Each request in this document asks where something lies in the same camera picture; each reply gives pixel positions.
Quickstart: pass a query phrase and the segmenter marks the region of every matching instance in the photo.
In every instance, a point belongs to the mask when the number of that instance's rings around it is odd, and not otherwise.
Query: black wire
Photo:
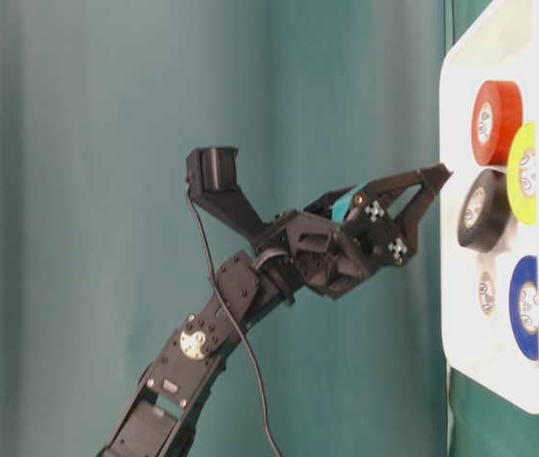
[[[274,456],[282,457],[282,452],[280,451],[280,448],[276,444],[276,441],[273,438],[273,434],[271,433],[270,418],[268,415],[268,399],[266,397],[266,388],[263,383],[263,377],[261,376],[261,370],[259,369],[259,363],[257,362],[257,357],[254,355],[254,351],[252,350],[252,347],[250,346],[249,340],[244,334],[244,331],[242,331],[242,329],[236,322],[235,318],[233,317],[233,314],[231,314],[230,309],[226,305],[225,300],[223,299],[223,296],[221,295],[221,291],[219,290],[219,286],[216,283],[216,278],[214,277],[214,263],[212,262],[212,254],[210,253],[209,240],[206,237],[206,231],[204,230],[204,225],[202,224],[202,219],[200,218],[200,214],[198,213],[197,209],[193,205],[193,202],[191,201],[189,186],[187,187],[187,192],[185,192],[185,197],[187,199],[187,205],[189,206],[190,211],[193,214],[193,217],[195,218],[195,225],[197,226],[197,230],[200,233],[200,238],[202,239],[202,247],[204,248],[204,255],[206,256],[206,260],[209,266],[210,284],[212,285],[212,288],[214,289],[216,298],[219,300],[219,303],[221,304],[221,308],[223,308],[223,311],[227,314],[228,318],[231,321],[231,324],[233,325],[235,330],[238,332],[238,335],[240,336],[240,339],[242,340],[242,343],[244,344],[244,347],[246,348],[247,353],[249,354],[252,367],[254,368],[254,376],[257,379],[257,385],[259,387],[259,395],[261,396],[263,425],[266,432],[266,436],[269,441],[269,445],[271,446],[271,449],[273,450]]]

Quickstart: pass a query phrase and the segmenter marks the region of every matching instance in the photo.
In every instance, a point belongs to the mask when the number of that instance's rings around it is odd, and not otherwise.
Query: white tray
[[[515,81],[523,96],[524,124],[536,125],[537,224],[525,226],[511,218],[498,247],[480,254],[461,248],[456,233],[469,187],[484,169],[472,154],[470,121],[486,80]],[[441,192],[445,353],[468,377],[523,410],[539,413],[539,360],[521,352],[509,319],[510,276],[525,255],[538,260],[539,298],[539,0],[494,0],[451,49],[441,71],[440,130],[441,161],[454,171]],[[477,290],[484,270],[494,276],[490,314],[481,309]]]

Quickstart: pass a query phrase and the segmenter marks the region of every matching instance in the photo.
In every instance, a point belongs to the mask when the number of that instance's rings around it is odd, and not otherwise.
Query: red tape roll
[[[470,139],[479,165],[504,165],[524,118],[521,92],[512,81],[483,83],[472,110]]]

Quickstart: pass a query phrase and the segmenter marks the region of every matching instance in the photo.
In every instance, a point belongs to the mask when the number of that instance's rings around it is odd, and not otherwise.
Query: black tape roll
[[[496,246],[510,217],[507,175],[484,169],[470,187],[460,212],[458,243],[488,252]]]

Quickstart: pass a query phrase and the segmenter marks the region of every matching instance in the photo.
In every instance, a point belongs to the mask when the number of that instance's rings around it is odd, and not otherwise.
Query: teal object in gripper
[[[342,195],[339,200],[333,203],[333,209],[330,214],[330,218],[333,222],[342,223],[346,219],[349,211],[349,204],[352,201],[352,197],[356,192],[362,189],[365,186],[365,183],[355,186],[344,195]]]

